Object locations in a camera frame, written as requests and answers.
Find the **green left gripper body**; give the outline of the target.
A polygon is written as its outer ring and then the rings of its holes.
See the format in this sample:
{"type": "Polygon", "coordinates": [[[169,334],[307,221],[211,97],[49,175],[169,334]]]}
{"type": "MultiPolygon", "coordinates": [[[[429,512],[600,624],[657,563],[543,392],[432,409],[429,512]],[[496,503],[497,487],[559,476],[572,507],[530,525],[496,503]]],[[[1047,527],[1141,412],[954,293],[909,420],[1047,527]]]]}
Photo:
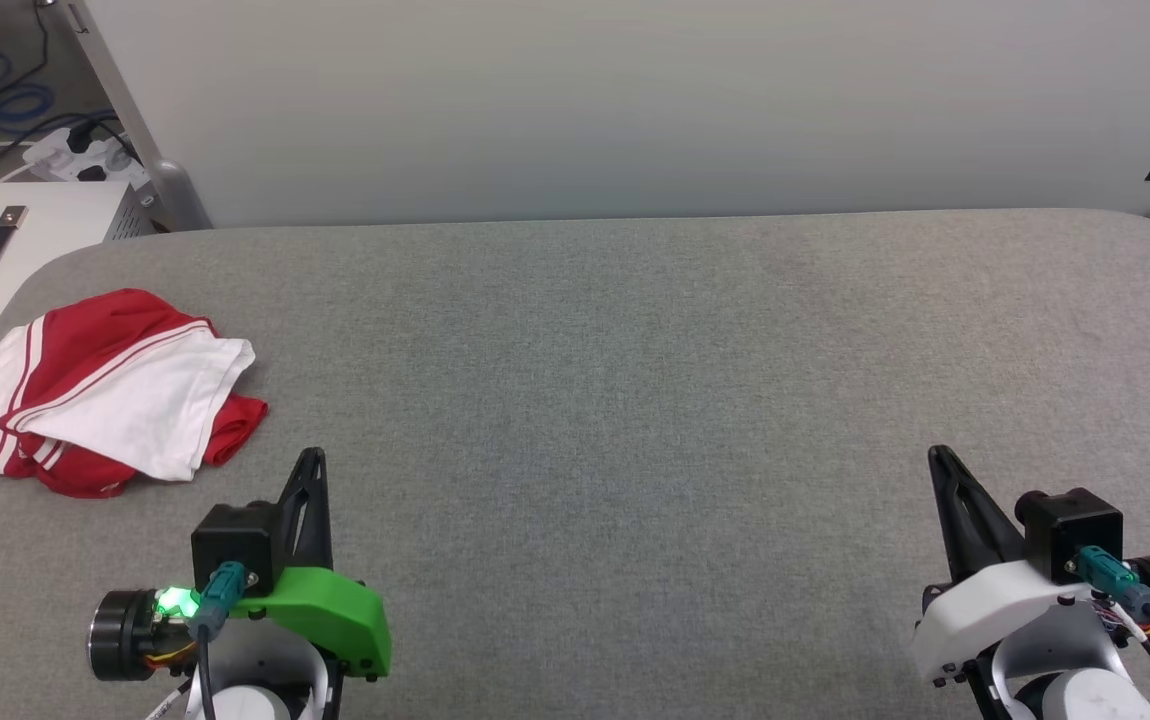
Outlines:
{"type": "Polygon", "coordinates": [[[348,676],[374,682],[391,671],[392,639],[379,593],[327,568],[286,568],[273,592],[245,597],[229,621],[268,620],[348,665],[348,676]]]}

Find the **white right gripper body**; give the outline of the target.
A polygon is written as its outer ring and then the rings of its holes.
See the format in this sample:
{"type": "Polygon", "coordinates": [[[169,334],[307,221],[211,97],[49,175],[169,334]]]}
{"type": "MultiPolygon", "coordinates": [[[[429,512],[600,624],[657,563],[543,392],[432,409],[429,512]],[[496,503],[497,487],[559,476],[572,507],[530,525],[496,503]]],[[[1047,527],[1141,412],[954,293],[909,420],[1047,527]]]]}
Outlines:
{"type": "Polygon", "coordinates": [[[1083,582],[1056,585],[1026,561],[977,570],[928,603],[910,653],[923,682],[953,680],[976,662],[988,684],[1104,667],[1104,625],[1083,582]]]}

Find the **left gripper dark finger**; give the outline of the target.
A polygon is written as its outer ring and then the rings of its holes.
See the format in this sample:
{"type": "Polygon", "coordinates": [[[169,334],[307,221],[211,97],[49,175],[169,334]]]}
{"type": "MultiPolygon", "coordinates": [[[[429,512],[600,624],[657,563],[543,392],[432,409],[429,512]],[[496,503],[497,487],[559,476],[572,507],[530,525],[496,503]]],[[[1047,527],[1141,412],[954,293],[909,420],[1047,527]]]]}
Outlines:
{"type": "Polygon", "coordinates": [[[297,462],[297,564],[334,569],[325,451],[305,449],[297,462]]]}
{"type": "Polygon", "coordinates": [[[279,510],[282,514],[282,556],[284,566],[292,568],[299,564],[296,556],[299,552],[299,543],[305,523],[305,512],[310,505],[310,478],[313,478],[313,451],[304,450],[297,457],[296,465],[288,477],[288,482],[279,497],[279,510]]]}

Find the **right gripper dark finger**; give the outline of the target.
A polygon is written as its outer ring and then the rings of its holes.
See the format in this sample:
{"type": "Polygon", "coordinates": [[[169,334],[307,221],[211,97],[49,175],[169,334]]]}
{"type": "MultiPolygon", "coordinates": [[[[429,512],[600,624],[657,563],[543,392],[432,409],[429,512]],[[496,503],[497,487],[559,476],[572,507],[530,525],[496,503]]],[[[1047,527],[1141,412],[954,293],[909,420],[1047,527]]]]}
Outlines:
{"type": "Polygon", "coordinates": [[[971,575],[995,564],[1023,559],[1022,536],[977,478],[974,478],[967,506],[973,521],[973,529],[968,530],[973,539],[971,575]]]}
{"type": "Polygon", "coordinates": [[[940,515],[950,582],[958,583],[969,577],[972,573],[973,539],[968,530],[973,529],[973,521],[967,500],[974,478],[967,466],[950,447],[931,446],[927,459],[930,465],[933,498],[940,515]]]}

